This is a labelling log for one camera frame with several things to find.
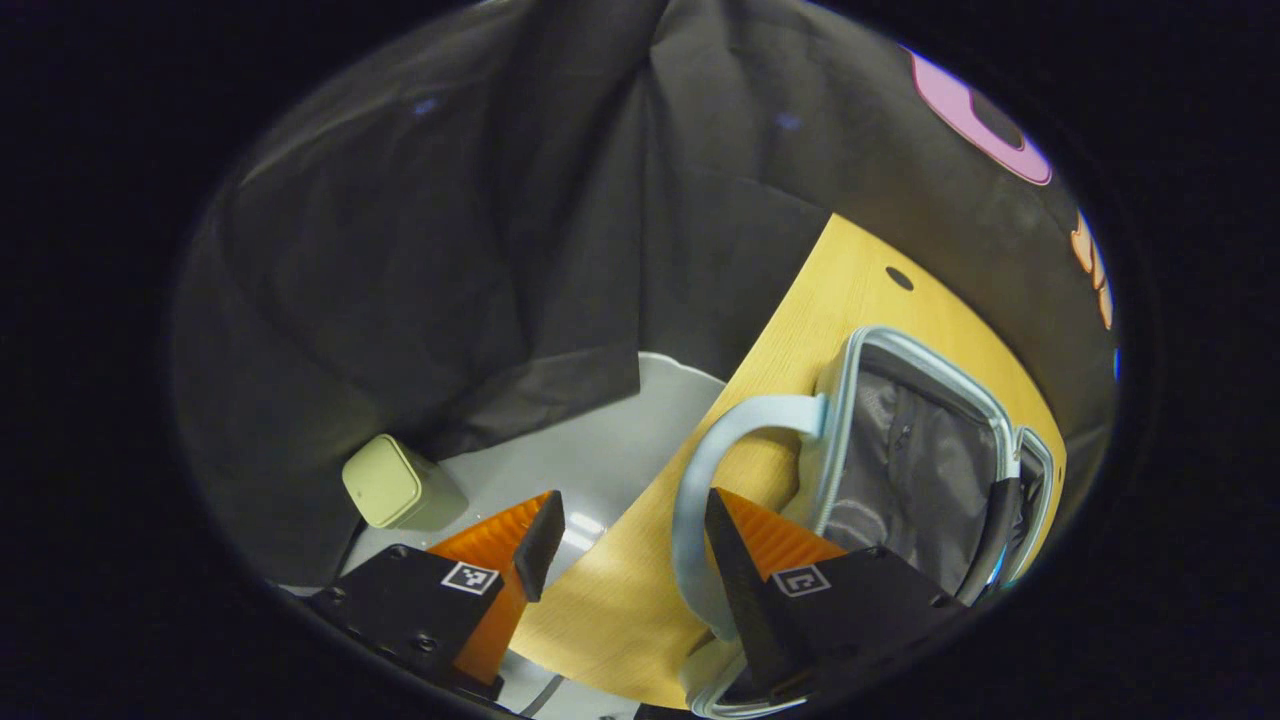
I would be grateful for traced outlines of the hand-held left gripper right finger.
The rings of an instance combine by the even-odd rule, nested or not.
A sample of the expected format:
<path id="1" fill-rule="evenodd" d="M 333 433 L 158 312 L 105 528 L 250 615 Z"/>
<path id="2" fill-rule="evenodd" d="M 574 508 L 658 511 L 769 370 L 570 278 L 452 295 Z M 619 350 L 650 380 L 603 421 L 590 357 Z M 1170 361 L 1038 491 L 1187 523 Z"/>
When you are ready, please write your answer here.
<path id="1" fill-rule="evenodd" d="M 890 550 L 844 550 L 716 487 L 707 537 L 751 687 L 824 700 L 874 685 L 933 652 L 966 606 Z"/>

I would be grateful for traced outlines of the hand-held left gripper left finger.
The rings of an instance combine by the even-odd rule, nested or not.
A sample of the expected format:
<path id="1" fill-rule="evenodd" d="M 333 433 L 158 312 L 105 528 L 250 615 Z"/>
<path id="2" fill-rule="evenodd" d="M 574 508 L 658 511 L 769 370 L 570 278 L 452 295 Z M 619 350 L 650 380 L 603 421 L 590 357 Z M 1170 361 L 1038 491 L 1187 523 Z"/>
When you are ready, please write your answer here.
<path id="1" fill-rule="evenodd" d="M 329 625 L 442 691 L 498 701 L 500 665 L 564 533 L 552 489 L 426 550 L 393 544 L 306 598 Z"/>

